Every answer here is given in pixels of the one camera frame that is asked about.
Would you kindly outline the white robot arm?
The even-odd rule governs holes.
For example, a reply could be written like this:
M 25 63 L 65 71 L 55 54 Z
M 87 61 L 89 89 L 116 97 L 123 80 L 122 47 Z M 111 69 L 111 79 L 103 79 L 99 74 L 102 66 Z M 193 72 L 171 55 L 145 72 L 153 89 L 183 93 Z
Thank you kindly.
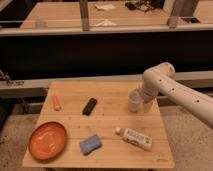
M 213 98 L 174 81 L 174 74 L 175 68 L 168 62 L 145 70 L 139 88 L 142 100 L 150 102 L 161 93 L 213 129 Z

